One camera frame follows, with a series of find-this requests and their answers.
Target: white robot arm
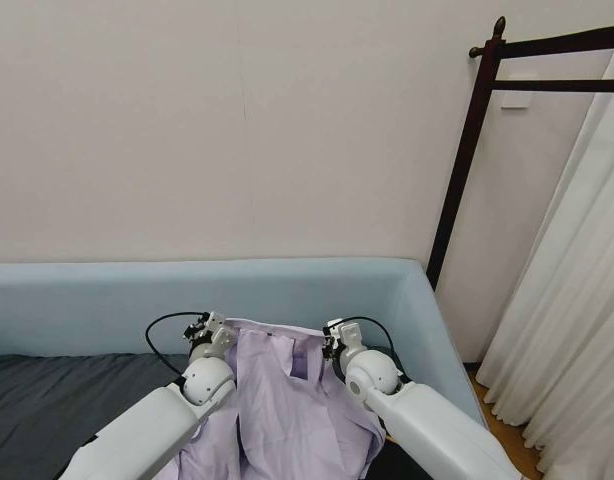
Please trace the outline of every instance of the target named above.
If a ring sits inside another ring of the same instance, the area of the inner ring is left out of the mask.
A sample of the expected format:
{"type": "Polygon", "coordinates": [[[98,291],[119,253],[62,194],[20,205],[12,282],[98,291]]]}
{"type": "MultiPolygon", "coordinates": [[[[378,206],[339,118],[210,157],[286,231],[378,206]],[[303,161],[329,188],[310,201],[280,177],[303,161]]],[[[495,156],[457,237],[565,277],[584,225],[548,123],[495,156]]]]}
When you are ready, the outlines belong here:
{"type": "Polygon", "coordinates": [[[236,389],[222,359],[235,340],[224,317],[212,312],[191,325],[189,366],[122,413],[72,457],[62,480],[147,480],[191,440],[198,425],[236,389]]]}
{"type": "Polygon", "coordinates": [[[326,330],[347,388],[432,478],[523,478],[487,429],[427,385],[401,384],[394,361],[363,346],[358,324],[340,322],[332,320],[326,330]]]}
{"type": "MultiPolygon", "coordinates": [[[[189,366],[98,432],[72,457],[62,480],[153,478],[193,436],[198,425],[235,390],[222,360],[235,340],[212,312],[191,325],[189,366]]],[[[367,350],[356,322],[332,320],[325,351],[340,366],[354,398],[375,412],[387,431],[436,480],[520,480],[496,438],[426,385],[402,383],[387,355],[367,350]]]]}

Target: light blue headboard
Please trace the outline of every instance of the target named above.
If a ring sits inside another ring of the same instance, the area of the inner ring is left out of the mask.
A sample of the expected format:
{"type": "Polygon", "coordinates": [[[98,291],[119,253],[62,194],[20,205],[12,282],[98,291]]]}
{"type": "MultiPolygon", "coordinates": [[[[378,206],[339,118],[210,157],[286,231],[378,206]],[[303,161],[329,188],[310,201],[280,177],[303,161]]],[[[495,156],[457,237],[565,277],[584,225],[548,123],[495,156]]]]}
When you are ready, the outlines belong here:
{"type": "MultiPolygon", "coordinates": [[[[215,262],[0,264],[0,354],[147,352],[144,329],[181,310],[321,329],[327,320],[374,317],[389,330],[407,374],[480,421],[480,410],[425,274],[388,258],[215,262]]],[[[184,326],[154,329],[163,352],[186,352],[184,326]]],[[[362,325],[367,343],[385,345],[362,325]]]]}

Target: sheer curtain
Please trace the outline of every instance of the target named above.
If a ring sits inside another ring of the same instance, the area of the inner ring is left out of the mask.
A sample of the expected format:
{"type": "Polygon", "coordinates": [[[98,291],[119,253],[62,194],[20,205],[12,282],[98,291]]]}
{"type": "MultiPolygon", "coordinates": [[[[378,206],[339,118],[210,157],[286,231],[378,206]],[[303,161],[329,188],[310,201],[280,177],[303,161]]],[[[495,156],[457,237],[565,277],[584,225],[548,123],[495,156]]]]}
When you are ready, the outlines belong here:
{"type": "Polygon", "coordinates": [[[546,480],[614,480],[614,94],[592,103],[476,378],[500,420],[529,422],[546,480]]]}

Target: black cable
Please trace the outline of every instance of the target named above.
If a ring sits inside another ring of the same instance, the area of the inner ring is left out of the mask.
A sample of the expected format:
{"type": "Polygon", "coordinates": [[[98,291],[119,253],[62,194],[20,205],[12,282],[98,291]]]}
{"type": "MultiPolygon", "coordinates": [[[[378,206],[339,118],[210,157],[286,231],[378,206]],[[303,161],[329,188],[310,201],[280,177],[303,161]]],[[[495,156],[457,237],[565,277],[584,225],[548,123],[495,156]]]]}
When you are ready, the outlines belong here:
{"type": "Polygon", "coordinates": [[[156,354],[156,356],[160,359],[161,362],[163,362],[165,365],[167,365],[167,367],[169,367],[171,370],[173,370],[174,372],[176,372],[176,374],[178,376],[182,375],[183,372],[181,372],[180,370],[178,370],[176,367],[174,367],[169,360],[167,360],[165,358],[165,356],[160,353],[158,351],[158,349],[154,346],[154,344],[151,342],[151,339],[149,338],[149,331],[151,330],[151,328],[156,325],[158,322],[161,322],[167,318],[171,318],[171,317],[183,317],[183,316],[188,316],[188,315],[206,315],[206,312],[176,312],[176,313],[170,313],[168,315],[163,315],[160,318],[157,318],[156,320],[154,320],[153,322],[151,322],[149,324],[149,326],[147,327],[147,329],[145,330],[145,340],[147,340],[147,344],[149,345],[149,348],[151,348],[151,350],[156,354]]]}
{"type": "Polygon", "coordinates": [[[394,363],[396,362],[396,351],[394,350],[394,342],[391,341],[391,336],[389,335],[389,332],[387,331],[387,329],[383,327],[383,325],[378,320],[374,320],[373,318],[369,318],[369,317],[359,317],[359,316],[347,317],[347,318],[341,318],[340,320],[332,323],[331,325],[327,325],[327,328],[332,328],[332,327],[335,327],[336,325],[340,325],[341,323],[349,322],[351,320],[365,320],[366,322],[371,322],[374,325],[378,325],[378,327],[380,327],[380,329],[385,333],[385,336],[387,337],[387,341],[389,342],[389,351],[390,351],[389,356],[394,361],[394,363]]]}

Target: dark gray mattress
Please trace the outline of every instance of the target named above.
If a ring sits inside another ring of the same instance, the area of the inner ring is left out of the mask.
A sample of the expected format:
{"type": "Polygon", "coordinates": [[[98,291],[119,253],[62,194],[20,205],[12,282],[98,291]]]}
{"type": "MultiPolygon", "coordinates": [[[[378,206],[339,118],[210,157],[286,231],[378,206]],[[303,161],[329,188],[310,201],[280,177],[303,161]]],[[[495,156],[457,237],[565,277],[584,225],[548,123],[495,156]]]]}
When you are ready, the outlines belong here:
{"type": "MultiPolygon", "coordinates": [[[[180,369],[184,355],[169,356],[180,369]]],[[[0,357],[0,480],[51,479],[93,434],[174,379],[155,355],[0,357]]],[[[368,480],[428,479],[387,442],[368,480]]]]}

